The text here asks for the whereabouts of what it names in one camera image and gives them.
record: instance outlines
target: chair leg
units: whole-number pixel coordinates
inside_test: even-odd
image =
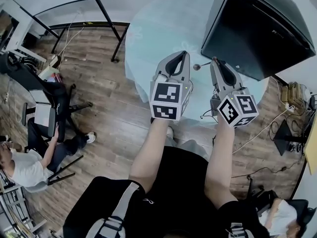
[[[85,109],[87,107],[92,107],[93,104],[91,102],[86,102],[84,104],[80,104],[80,105],[73,105],[73,106],[69,106],[69,111],[70,113],[73,113],[73,112],[77,112],[81,109]]]
[[[49,184],[50,182],[53,182],[53,181],[51,181],[51,179],[53,179],[53,178],[55,178],[56,176],[58,176],[60,173],[62,173],[64,170],[68,169],[71,165],[75,164],[77,161],[79,161],[79,160],[80,160],[81,158],[83,158],[83,157],[84,157],[84,155],[78,157],[76,160],[74,160],[73,162],[69,163],[67,166],[61,168],[61,169],[58,170],[55,174],[51,175],[51,176],[48,178],[48,181],[49,181],[48,184]]]
[[[71,116],[67,117],[67,121],[71,127],[71,129],[77,134],[77,135],[81,135],[83,134],[76,126],[76,124],[74,123],[73,119],[71,118]]]
[[[70,86],[69,94],[68,94],[68,104],[70,104],[71,94],[72,94],[72,92],[73,92],[73,89],[76,89],[76,85],[75,85],[75,84],[72,84],[72,85]]]
[[[248,189],[248,194],[247,194],[247,199],[251,199],[253,195],[252,187],[253,187],[253,179],[251,176],[247,176],[248,180],[250,181],[249,189]]]
[[[48,186],[53,185],[54,183],[57,183],[57,182],[59,182],[59,181],[61,181],[61,180],[65,180],[65,179],[67,179],[67,178],[73,177],[74,175],[75,175],[75,173],[72,173],[72,174],[70,174],[70,175],[67,175],[67,176],[64,176],[64,177],[61,177],[61,178],[58,178],[58,179],[49,181],[49,182],[48,182]]]

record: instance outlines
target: office chair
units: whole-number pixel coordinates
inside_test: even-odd
[[[48,138],[47,141],[54,136],[55,124],[59,125],[58,142],[63,142],[65,138],[66,120],[76,134],[82,134],[82,132],[76,127],[74,121],[71,118],[73,112],[81,109],[92,107],[91,102],[87,102],[81,105],[70,106],[70,98],[72,90],[76,88],[73,84],[70,87],[69,94],[63,83],[45,82],[40,79],[33,70],[26,65],[19,62],[19,60],[12,53],[5,53],[0,57],[0,73],[7,74],[9,77],[17,81],[27,91],[30,90],[42,90],[51,103],[49,127],[38,124],[41,131],[41,135]],[[21,123],[26,125],[26,116],[35,112],[35,107],[28,108],[27,103],[24,103],[22,109]]]

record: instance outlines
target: jeans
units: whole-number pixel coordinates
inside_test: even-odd
[[[76,135],[72,139],[67,139],[56,145],[48,169],[55,173],[63,159],[67,155],[74,155],[78,149],[85,147],[87,140],[88,136]],[[48,148],[48,144],[43,140],[39,128],[34,123],[34,118],[28,120],[28,147],[38,152],[43,158]]]

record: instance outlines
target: cable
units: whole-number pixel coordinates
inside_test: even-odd
[[[192,93],[194,90],[194,83],[191,80],[189,80],[189,81],[192,83],[192,86],[193,86],[192,90],[190,91]]]
[[[239,149],[235,150],[232,154],[236,153],[237,151],[239,151],[241,148],[243,148],[245,145],[249,144],[252,140],[254,140],[255,138],[257,138],[263,131],[265,131],[268,127],[271,126],[271,124],[274,122],[274,120],[278,117],[280,117],[282,114],[284,114],[286,111],[288,111],[289,109],[294,108],[294,106],[290,106],[288,109],[286,109],[283,113],[279,114],[278,116],[276,116],[273,121],[270,122],[270,124],[268,126],[266,126],[263,130],[260,131],[260,133],[258,135],[256,135],[254,138],[250,139],[249,141],[247,141],[243,146],[241,146]]]
[[[282,102],[282,100],[281,100],[281,93],[280,93],[280,91],[279,91],[278,82],[277,82],[277,80],[276,80],[275,78],[273,78],[273,79],[275,80],[276,85],[277,85],[277,89],[278,89],[278,99],[279,99],[279,101],[280,101],[284,106],[286,106],[285,103]]]
[[[208,111],[204,112],[204,114],[202,116],[200,116],[200,119],[203,119],[204,117],[212,117],[214,119],[214,121],[216,123],[218,123],[218,121],[213,117],[213,116],[206,116],[205,114],[207,114],[209,111],[211,111],[211,109],[209,109]]]
[[[263,169],[268,169],[272,174],[277,174],[278,172],[284,172],[284,171],[287,170],[287,169],[291,169],[296,163],[298,163],[298,162],[294,162],[289,168],[286,167],[286,166],[285,166],[285,167],[282,167],[280,170],[278,170],[278,171],[276,171],[276,172],[274,172],[272,169],[270,169],[270,168],[268,168],[268,167],[264,167],[264,168],[260,168],[260,169],[256,170],[255,172],[253,172],[253,173],[251,173],[251,174],[241,175],[241,176],[236,176],[236,177],[231,177],[231,178],[251,176],[251,175],[253,175],[253,174],[255,174],[255,173],[257,173],[258,171],[261,171],[261,170],[263,170]]]
[[[273,124],[276,124],[276,125],[277,125],[277,130],[276,130],[276,132],[274,132],[273,129],[272,129],[272,128],[273,128]],[[272,130],[272,133],[273,133],[273,134],[277,134],[277,132],[278,132],[278,130],[279,130],[279,125],[278,125],[278,123],[277,123],[276,121],[273,121],[273,122],[272,122],[272,124],[271,124],[271,126],[269,127],[269,130],[268,130],[268,136],[269,136],[270,140],[274,141],[274,140],[271,138],[271,133],[270,133],[271,130]]]
[[[69,34],[69,29],[70,29],[70,26],[72,25],[72,23],[74,22],[74,20],[76,19],[76,17],[79,15],[80,13],[77,13],[76,16],[74,17],[74,19],[72,20],[72,22],[70,23],[69,27],[68,27],[68,30],[67,30],[67,36],[66,36],[66,42],[65,42],[65,47],[61,50],[61,52],[58,54],[58,56],[63,52],[62,56],[61,56],[61,61],[60,61],[60,64],[58,66],[57,69],[60,68],[60,65],[61,63],[63,62],[63,58],[64,58],[64,52],[65,52],[65,49],[66,47],[68,46],[68,44],[71,42],[71,40],[76,36],[78,35],[81,31],[83,31],[83,29],[85,28],[85,24],[83,26],[83,28],[81,30],[79,30],[71,39],[70,41],[67,43],[67,40],[68,40],[68,34]]]

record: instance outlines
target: strap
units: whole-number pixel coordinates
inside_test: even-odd
[[[132,182],[123,193],[112,216],[107,220],[100,219],[96,221],[87,233],[86,238],[117,238],[125,237],[125,231],[122,222],[128,210],[130,199],[139,186]]]

